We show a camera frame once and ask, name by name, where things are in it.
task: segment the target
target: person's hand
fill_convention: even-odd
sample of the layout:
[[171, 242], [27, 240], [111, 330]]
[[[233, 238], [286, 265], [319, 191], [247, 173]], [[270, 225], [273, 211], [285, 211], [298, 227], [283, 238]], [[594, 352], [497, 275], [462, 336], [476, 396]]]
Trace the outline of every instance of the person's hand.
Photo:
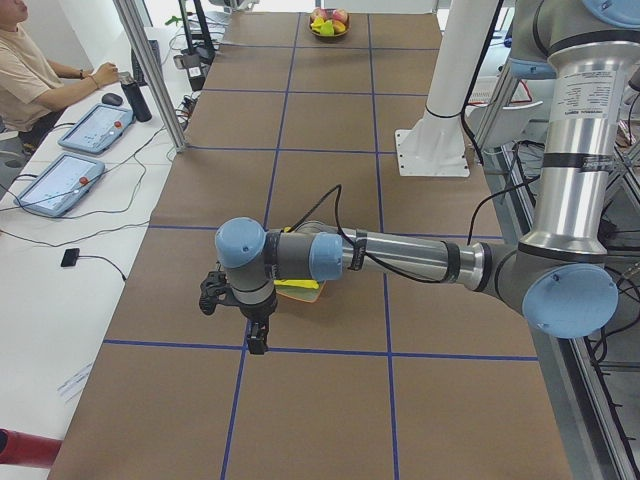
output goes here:
[[100, 68], [92, 73], [98, 86], [104, 87], [118, 81], [118, 67], [113, 63], [103, 63]]

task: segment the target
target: person's arm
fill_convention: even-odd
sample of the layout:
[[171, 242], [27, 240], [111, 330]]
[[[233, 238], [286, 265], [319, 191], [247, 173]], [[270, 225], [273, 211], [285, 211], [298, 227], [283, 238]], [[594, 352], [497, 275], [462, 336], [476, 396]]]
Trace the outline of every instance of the person's arm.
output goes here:
[[60, 78], [83, 79], [89, 75], [89, 71], [85, 71], [84, 69], [70, 67], [49, 59], [47, 59], [47, 62], [49, 62], [53, 71], [56, 72], [56, 75]]
[[72, 85], [51, 88], [34, 100], [35, 103], [57, 112], [63, 108], [79, 102], [105, 85], [118, 80], [118, 69], [113, 63], [105, 63], [91, 75]]

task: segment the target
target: black bottle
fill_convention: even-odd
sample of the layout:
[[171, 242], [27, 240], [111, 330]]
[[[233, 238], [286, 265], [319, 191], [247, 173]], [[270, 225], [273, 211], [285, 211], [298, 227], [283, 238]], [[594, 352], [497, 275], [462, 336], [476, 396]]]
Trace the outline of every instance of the black bottle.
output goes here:
[[131, 105], [131, 110], [133, 110], [133, 115], [136, 117], [136, 120], [139, 122], [148, 122], [151, 120], [151, 112], [149, 111], [147, 102], [142, 96], [140, 85], [138, 85], [129, 72], [120, 72], [118, 77], [120, 78], [122, 91], [125, 97], [127, 97], [127, 100], [129, 100], [129, 105]]

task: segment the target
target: shirt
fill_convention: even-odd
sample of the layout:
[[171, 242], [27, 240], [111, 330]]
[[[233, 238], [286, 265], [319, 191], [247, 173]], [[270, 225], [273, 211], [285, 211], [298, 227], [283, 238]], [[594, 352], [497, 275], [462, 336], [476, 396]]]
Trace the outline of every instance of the shirt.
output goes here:
[[16, 32], [0, 30], [0, 116], [13, 130], [28, 132], [51, 112], [33, 102], [50, 88], [64, 86], [44, 54], [18, 25]]

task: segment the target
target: black pants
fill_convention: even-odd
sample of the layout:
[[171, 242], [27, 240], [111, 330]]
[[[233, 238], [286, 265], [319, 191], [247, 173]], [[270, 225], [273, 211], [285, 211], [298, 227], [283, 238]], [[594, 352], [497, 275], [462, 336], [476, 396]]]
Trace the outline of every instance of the black pants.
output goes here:
[[44, 117], [40, 117], [33, 127], [28, 132], [20, 132], [18, 136], [22, 140], [22, 144], [26, 149], [35, 151], [44, 137], [53, 129], [58, 119], [62, 116], [64, 110], [59, 112], [51, 112]]

